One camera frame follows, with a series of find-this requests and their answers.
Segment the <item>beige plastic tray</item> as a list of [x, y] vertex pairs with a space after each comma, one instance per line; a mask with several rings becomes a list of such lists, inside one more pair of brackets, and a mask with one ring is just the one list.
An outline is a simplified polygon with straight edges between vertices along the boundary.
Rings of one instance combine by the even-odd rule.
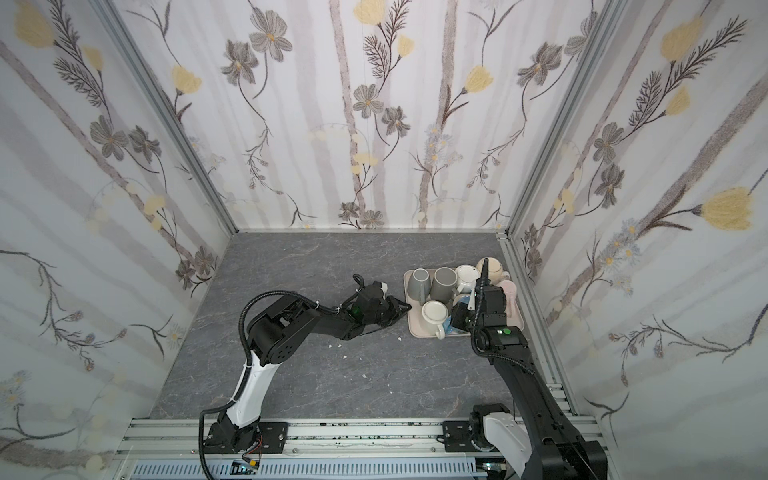
[[[403, 281], [404, 281], [405, 290], [406, 290], [406, 283], [410, 279], [412, 271], [413, 270], [408, 270], [403, 275]], [[446, 331], [446, 338], [451, 338], [451, 337], [469, 337], [470, 336], [470, 333], [468, 331], [459, 330], [459, 329], [453, 328], [452, 324], [451, 324], [451, 319], [452, 319], [451, 311], [452, 311], [452, 307], [453, 307], [455, 301], [457, 299], [459, 299], [460, 297], [462, 297], [463, 295], [471, 295], [471, 293], [459, 295], [454, 290], [454, 296], [453, 296], [453, 299], [451, 300], [451, 303], [446, 305], [447, 308], [448, 308], [448, 311], [449, 311], [449, 317], [448, 317], [448, 319], [444, 323], [444, 327], [445, 327], [445, 331]], [[406, 293], [406, 302], [408, 302], [412, 306], [412, 309], [407, 314], [408, 327], [409, 327], [410, 333], [414, 337], [416, 337], [416, 338], [420, 338], [420, 339], [430, 338], [426, 334], [426, 332], [424, 331], [424, 329], [423, 329], [423, 327], [421, 325], [421, 321], [422, 321], [421, 307], [423, 305], [420, 305], [417, 301], [411, 299], [407, 295], [407, 293]]]

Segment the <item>light grey mug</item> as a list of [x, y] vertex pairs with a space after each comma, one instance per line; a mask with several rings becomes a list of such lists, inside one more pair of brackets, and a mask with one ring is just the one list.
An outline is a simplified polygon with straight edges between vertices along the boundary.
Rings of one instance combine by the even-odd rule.
[[431, 277], [428, 270], [416, 268], [412, 271], [410, 279], [406, 283], [407, 295], [423, 305], [430, 294]]

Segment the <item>white mug red inside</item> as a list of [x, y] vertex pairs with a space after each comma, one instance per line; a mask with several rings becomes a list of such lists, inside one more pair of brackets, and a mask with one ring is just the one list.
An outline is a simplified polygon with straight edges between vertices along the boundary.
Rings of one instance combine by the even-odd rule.
[[449, 317], [449, 311], [445, 304], [429, 300], [421, 307], [421, 316], [421, 325], [430, 338], [446, 338], [444, 323]]

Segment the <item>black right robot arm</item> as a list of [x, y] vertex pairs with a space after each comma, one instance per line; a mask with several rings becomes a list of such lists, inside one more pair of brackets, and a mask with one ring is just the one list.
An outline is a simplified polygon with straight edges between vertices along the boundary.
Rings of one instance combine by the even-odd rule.
[[522, 331], [507, 324], [502, 288], [479, 285], [468, 331], [473, 352], [489, 361], [510, 391], [514, 407], [478, 405], [469, 420], [470, 442], [496, 449], [520, 479], [606, 479], [607, 455], [588, 441], [558, 406], [535, 368]]

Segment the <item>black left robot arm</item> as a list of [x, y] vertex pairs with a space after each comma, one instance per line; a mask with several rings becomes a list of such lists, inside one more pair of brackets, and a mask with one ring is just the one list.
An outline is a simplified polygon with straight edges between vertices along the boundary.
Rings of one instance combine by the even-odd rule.
[[312, 334], [348, 341], [370, 325], [386, 329], [412, 306], [388, 293], [385, 283], [367, 284], [355, 274], [355, 292], [329, 307], [294, 291], [273, 290], [251, 299], [240, 313], [238, 336], [245, 363], [230, 400], [200, 414], [199, 453], [244, 453], [263, 444], [263, 402], [278, 367]]

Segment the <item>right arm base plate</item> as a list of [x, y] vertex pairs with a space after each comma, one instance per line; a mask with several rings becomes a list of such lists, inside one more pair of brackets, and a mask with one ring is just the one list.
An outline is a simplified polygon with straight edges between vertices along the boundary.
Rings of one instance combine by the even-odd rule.
[[443, 421], [440, 438], [447, 453], [479, 452], [472, 442], [472, 428], [468, 420]]

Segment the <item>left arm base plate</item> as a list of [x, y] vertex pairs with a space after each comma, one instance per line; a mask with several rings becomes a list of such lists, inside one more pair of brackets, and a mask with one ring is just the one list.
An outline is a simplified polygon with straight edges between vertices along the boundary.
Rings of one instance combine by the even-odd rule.
[[261, 454], [282, 454], [288, 429], [288, 422], [260, 422], [258, 424], [258, 439], [251, 451]]

